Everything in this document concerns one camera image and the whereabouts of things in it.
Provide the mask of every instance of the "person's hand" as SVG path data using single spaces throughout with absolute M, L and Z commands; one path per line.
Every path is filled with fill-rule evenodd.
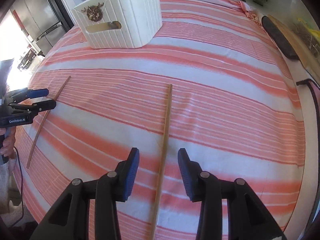
M 9 135 L 3 141 L 3 147 L 0 149 L 0 154 L 4 156 L 9 156 L 10 158 L 14 158 L 14 143 L 16 142 L 15 134 L 16 134 L 16 127 L 10 127 Z M 0 128 L 0 135 L 4 135 L 6 128 Z

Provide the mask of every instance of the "wooden dowel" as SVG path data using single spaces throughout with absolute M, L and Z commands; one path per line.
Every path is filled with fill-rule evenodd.
M 158 223 L 158 215 L 159 215 L 161 191 L 162 191 L 162 182 L 163 182 L 163 177 L 164 177 L 164 167 L 165 167 L 165 160 L 167 158 L 171 102 L 172 102 L 172 84 L 169 85 L 168 104 L 167 104 L 167 111 L 165 114 L 165 121 L 164 121 L 164 134 L 163 134 L 161 161 L 160 161 L 160 168 L 159 168 L 159 175 L 158 175 L 158 182 L 157 182 L 156 200 L 155 200 L 155 204 L 154 204 L 154 208 L 153 208 L 153 216 L 152 216 L 152 221 L 151 221 L 151 232 L 150 232 L 149 240 L 153 240 L 155 238 L 156 227 L 157 227 L 157 223 Z
M 66 79 L 66 81 L 64 82 L 64 84 L 60 87 L 59 91 L 57 92 L 57 94 L 55 95 L 55 97 L 54 97 L 54 99 L 53 99 L 54 101 L 57 100 L 58 96 L 60 95 L 61 91 L 62 91 L 63 88 L 66 86 L 66 84 L 67 84 L 67 82 L 69 81 L 70 78 L 71 78 L 71 76 L 68 76 L 68 78 Z M 33 155 L 33 151 L 34 151 L 34 149 L 35 149 L 35 147 L 36 147 L 36 142 L 37 142 L 37 140 L 38 140 L 40 131 L 41 131 L 43 125 L 44 125 L 44 121 L 47 119 L 49 113 L 50 113 L 50 110 L 47 110 L 47 112 L 45 113 L 45 115 L 44 115 L 44 117 L 43 117 L 43 119 L 42 119 L 42 121 L 41 121 L 41 123 L 40 123 L 39 129 L 38 129 L 38 131 L 37 131 L 37 133 L 36 133 L 36 137 L 35 137 L 35 139 L 34 139 L 34 141 L 33 141 L 33 143 L 32 143 L 31 150 L 30 150 L 30 154 L 29 154 L 29 158 L 28 158 L 28 162 L 27 162 L 27 169 L 30 167 L 30 162 L 31 162 L 31 158 L 32 158 L 32 155 Z

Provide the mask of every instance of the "metal emblem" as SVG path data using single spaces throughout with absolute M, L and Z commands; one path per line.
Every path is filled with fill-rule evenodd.
M 87 17 L 89 20 L 93 22 L 98 22 L 102 19 L 103 12 L 100 9 L 104 5 L 104 2 L 102 4 L 98 3 L 98 5 L 92 5 L 88 6 L 88 8 L 84 8 L 84 10 L 81 10 L 82 12 L 87 12 Z

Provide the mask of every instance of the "stainless steel refrigerator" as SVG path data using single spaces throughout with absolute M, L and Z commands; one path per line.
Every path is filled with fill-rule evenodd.
M 73 27 L 61 0 L 15 0 L 10 10 L 44 55 Z

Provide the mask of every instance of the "striped tablecloth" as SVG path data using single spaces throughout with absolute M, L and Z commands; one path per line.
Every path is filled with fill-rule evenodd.
M 39 222 L 74 178 L 97 179 L 140 150 L 131 197 L 118 203 L 123 239 L 147 239 L 156 194 L 169 84 L 168 157 L 156 239 L 195 239 L 200 203 L 191 203 L 177 152 L 219 179 L 244 178 L 285 229 L 303 175 L 301 105 L 277 47 L 236 0 L 160 0 L 163 26 L 139 49 L 91 49 L 78 26 L 54 46 L 29 88 L 58 98 L 25 169 L 44 114 L 17 128 L 24 200 Z M 19 183 L 20 171 L 15 169 Z M 94 202 L 90 208 L 93 218 Z M 228 234 L 223 202 L 223 234 Z M 94 222 L 90 221 L 94 238 Z

